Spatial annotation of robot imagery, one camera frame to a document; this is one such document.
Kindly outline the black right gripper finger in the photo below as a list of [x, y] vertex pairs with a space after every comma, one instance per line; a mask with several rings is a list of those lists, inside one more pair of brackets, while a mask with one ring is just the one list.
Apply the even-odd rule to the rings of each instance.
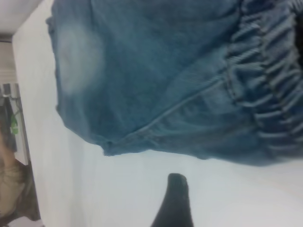
[[189, 188], [185, 176], [168, 175], [164, 199], [152, 223], [153, 227], [193, 227]]

